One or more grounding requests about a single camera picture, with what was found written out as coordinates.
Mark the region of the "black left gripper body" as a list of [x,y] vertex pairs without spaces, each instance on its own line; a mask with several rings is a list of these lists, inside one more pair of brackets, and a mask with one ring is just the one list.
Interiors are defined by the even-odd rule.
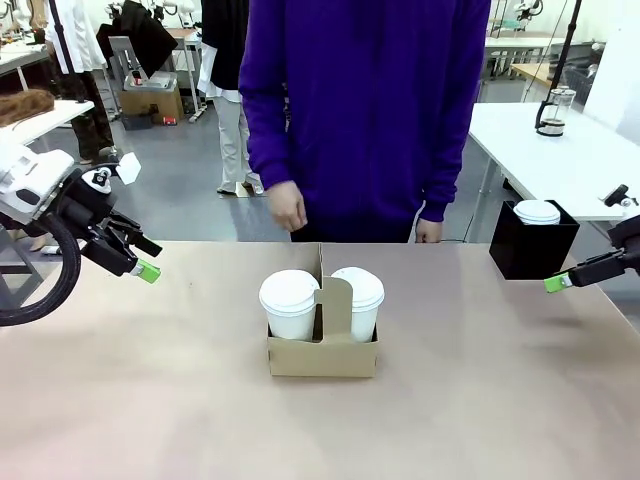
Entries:
[[110,183],[115,176],[114,169],[72,169],[61,183],[55,212],[75,240],[116,245],[105,225],[115,205]]

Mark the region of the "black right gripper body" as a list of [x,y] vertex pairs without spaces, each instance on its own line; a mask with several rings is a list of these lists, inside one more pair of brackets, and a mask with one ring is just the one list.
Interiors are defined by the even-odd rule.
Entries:
[[617,259],[625,269],[639,273],[640,216],[628,218],[610,229],[610,241],[617,250]]

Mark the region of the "person right hand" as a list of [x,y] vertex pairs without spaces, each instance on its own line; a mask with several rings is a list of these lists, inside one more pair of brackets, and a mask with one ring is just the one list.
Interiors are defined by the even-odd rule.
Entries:
[[266,191],[275,222],[289,233],[307,225],[303,196],[293,181],[281,182]]

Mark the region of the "person left hand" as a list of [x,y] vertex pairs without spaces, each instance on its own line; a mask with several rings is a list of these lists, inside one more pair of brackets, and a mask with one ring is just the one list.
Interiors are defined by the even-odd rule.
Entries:
[[440,243],[443,238],[443,223],[419,218],[415,226],[415,242]]

